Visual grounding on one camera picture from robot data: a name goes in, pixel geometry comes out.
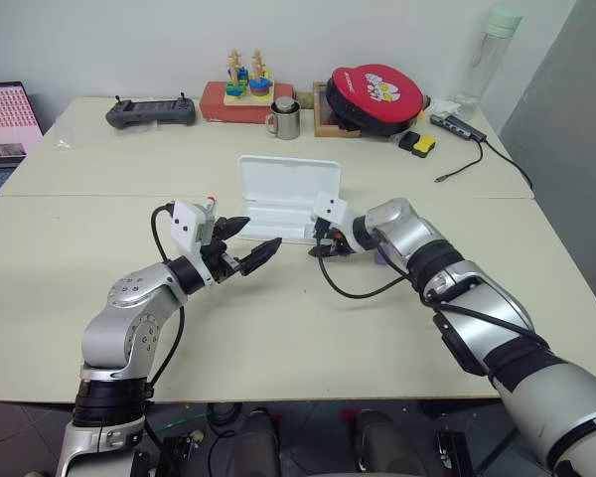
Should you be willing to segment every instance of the red box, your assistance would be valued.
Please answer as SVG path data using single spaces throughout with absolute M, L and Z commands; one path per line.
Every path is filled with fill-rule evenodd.
M 199 101 L 201 114 L 206 121 L 217 122 L 249 122 L 264 124 L 269 114 L 269 106 L 225 106 L 225 81 L 210 81 Z M 274 99 L 280 96 L 294 96 L 294 86 L 287 82 L 274 85 Z

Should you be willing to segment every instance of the red bag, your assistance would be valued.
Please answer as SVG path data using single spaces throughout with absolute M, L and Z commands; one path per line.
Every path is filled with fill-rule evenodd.
M 335 69 L 326 96 L 341 127 L 382 136 L 408 129 L 429 101 L 409 77 L 385 65 Z

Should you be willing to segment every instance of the cartoon print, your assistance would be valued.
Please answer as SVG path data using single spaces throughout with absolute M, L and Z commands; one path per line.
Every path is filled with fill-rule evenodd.
M 367 74 L 365 78 L 369 81 L 367 89 L 369 96 L 376 101 L 397 101 L 399 99 L 399 89 L 390 82 L 384 82 L 378 75 Z

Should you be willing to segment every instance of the remote controller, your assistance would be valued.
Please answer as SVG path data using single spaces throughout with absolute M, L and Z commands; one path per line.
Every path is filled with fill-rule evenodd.
M 106 112 L 106 121 L 118 129 L 150 121 L 190 125 L 194 124 L 197 118 L 195 104 L 183 93 L 181 97 L 172 101 L 132 102 L 130 99 L 122 101 L 119 96 L 115 98 L 117 102 Z
M 486 140 L 487 137 L 486 134 L 484 134 L 480 130 L 475 129 L 470 124 L 465 123 L 464 121 L 458 119 L 452 114 L 446 117 L 441 117 L 437 114 L 432 114 L 430 116 L 430 122 L 435 124 L 436 126 L 448 129 L 450 132 L 458 135 L 462 139 L 474 139 L 477 142 L 483 142 Z

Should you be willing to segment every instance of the white table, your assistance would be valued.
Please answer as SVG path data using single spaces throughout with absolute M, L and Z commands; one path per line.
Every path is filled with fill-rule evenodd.
M 385 195 L 414 198 L 531 198 L 519 172 L 486 146 L 484 160 L 443 183 L 433 180 L 478 157 L 474 142 L 433 126 L 427 119 L 414 130 L 431 134 L 437 145 L 425 159 L 382 138 L 317 138 L 313 111 L 301 115 L 301 135 L 276 139 L 261 124 L 198 123 L 118 131 L 104 120 L 110 98 L 79 98 L 40 146 L 18 167 L 2 196 L 119 195 L 219 198 L 240 194 L 236 160 L 241 154 L 330 159 L 343 168 L 342 194 L 357 207 Z M 471 123 L 505 149 L 485 117 Z M 72 149 L 58 150 L 59 139 Z
M 367 195 L 378 203 L 392 191 Z M 158 260 L 148 217 L 165 201 L 0 197 L 0 399 L 73 401 L 82 331 L 103 307 L 110 284 Z M 232 192 L 218 212 L 234 214 L 238 203 Z M 429 197 L 413 205 L 522 302 L 557 354 L 596 375 L 596 299 L 534 201 L 447 205 Z M 161 226 L 170 245 L 165 219 Z M 254 245 L 230 241 L 240 256 Z M 488 380 L 461 371 L 408 285 L 347 300 L 326 285 L 307 249 L 285 244 L 251 276 L 195 294 L 156 399 L 495 394 Z M 329 268 L 341 286 L 357 292 L 393 278 L 370 253 L 331 260 Z M 165 327 L 157 362 L 176 325 L 175 317 Z

